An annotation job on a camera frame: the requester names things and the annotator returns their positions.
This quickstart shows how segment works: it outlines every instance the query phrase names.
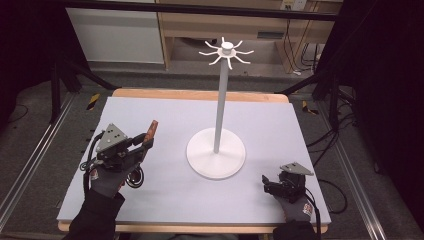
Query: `metal frame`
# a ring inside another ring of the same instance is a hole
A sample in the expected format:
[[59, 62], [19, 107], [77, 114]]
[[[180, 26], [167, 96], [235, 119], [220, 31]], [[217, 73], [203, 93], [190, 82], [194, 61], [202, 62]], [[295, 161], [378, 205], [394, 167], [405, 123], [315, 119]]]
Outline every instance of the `metal frame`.
[[136, 12], [167, 12], [185, 14], [207, 14], [224, 16], [244, 16], [261, 18], [285, 18], [318, 21], [337, 21], [339, 16], [334, 13], [315, 13], [301, 11], [284, 11], [255, 8], [235, 8], [217, 6], [198, 6], [183, 4], [158, 4], [158, 3], [136, 3], [115, 1], [92, 1], [92, 0], [43, 0], [49, 4], [61, 4], [69, 8], [121, 10]]

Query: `white round base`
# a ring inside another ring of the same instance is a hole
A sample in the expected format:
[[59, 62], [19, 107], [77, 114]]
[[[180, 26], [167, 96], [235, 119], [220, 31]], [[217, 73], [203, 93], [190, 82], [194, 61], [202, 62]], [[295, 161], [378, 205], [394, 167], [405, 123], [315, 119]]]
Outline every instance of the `white round base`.
[[187, 145], [190, 166], [209, 179], [225, 179], [237, 173], [246, 159], [246, 149], [233, 132], [222, 129], [219, 152], [214, 153], [215, 128], [196, 133]]

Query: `wooden table edge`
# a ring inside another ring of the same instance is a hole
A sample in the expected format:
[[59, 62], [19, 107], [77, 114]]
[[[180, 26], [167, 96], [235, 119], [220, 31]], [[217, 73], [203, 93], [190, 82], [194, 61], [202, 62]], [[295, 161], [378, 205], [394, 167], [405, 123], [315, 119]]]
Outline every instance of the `wooden table edge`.
[[[218, 92], [198, 90], [119, 88], [113, 92], [112, 97], [218, 100]], [[270, 94], [258, 92], [227, 92], [226, 100], [242, 102], [289, 103], [287, 96], [283, 94]]]
[[[59, 221], [59, 230], [63, 232], [69, 231], [71, 222]], [[267, 234], [272, 231], [278, 225], [204, 225], [204, 224], [193, 224], [193, 225], [172, 225], [172, 224], [116, 224], [116, 232], [130, 232], [130, 233], [252, 233], [252, 234]], [[321, 225], [321, 233], [325, 233], [328, 230], [327, 224]]]

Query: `white hook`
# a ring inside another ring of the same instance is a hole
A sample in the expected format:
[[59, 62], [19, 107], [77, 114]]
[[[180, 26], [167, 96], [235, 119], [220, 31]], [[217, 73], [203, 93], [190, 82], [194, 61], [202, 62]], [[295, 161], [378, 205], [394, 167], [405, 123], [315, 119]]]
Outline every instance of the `white hook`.
[[217, 59], [215, 59], [215, 61], [209, 63], [209, 65], [214, 65], [221, 58], [226, 58], [227, 61], [228, 61], [228, 68], [232, 70], [233, 68], [231, 66], [230, 59], [233, 58], [233, 57], [236, 58], [241, 63], [250, 64], [250, 62], [243, 61], [239, 57], [236, 56], [237, 53], [246, 55], [246, 54], [251, 54], [251, 53], [254, 52], [254, 51], [249, 51], [249, 52], [238, 52], [238, 51], [236, 51], [235, 48], [239, 47], [242, 42], [243, 41], [240, 41], [236, 46], [234, 46], [231, 42], [226, 42], [224, 37], [222, 37], [221, 47], [218, 48], [218, 47], [214, 47], [214, 46], [210, 45], [207, 41], [205, 41], [206, 45], [208, 45], [210, 48], [217, 49], [217, 51], [211, 52], [211, 53], [203, 53], [203, 52], [199, 52], [199, 53], [202, 54], [202, 55], [205, 55], [205, 56], [209, 56], [209, 55], [213, 55], [213, 54], [219, 55], [219, 57]]

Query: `gloved hand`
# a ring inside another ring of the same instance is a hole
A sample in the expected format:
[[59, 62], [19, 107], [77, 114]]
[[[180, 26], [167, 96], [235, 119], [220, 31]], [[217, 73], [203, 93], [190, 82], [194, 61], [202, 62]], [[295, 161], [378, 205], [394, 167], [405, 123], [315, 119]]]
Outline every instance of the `gloved hand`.
[[296, 221], [311, 221], [311, 215], [313, 211], [313, 206], [309, 203], [308, 199], [305, 196], [301, 197], [295, 203], [289, 203], [286, 199], [282, 197], [274, 196], [275, 199], [280, 203], [284, 211], [284, 218], [286, 222], [293, 220]]
[[122, 172], [107, 171], [102, 165], [97, 166], [90, 172], [91, 188], [103, 196], [113, 198], [124, 185], [130, 174], [140, 163], [129, 167]]

